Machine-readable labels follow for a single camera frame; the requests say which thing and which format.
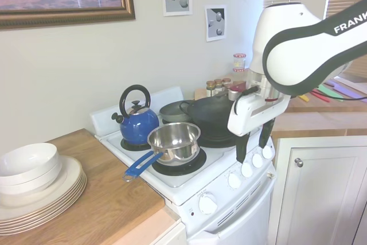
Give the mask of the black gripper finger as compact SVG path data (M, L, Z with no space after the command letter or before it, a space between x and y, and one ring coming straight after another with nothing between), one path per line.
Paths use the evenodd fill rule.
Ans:
M249 137L250 133L241 137L236 137L236 160L238 162L244 162L246 158Z
M263 124L261 134L260 134L260 138L259 138L259 147L260 148L263 149L267 145L267 142L270 138L274 123L275 123L275 119L271 119L268 122L266 122L265 124Z

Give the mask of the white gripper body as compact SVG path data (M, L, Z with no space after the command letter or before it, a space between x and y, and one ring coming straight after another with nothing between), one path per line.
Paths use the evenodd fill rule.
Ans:
M231 108L227 128L242 137L284 113L290 99L291 96L283 94L272 103L257 94L238 97Z

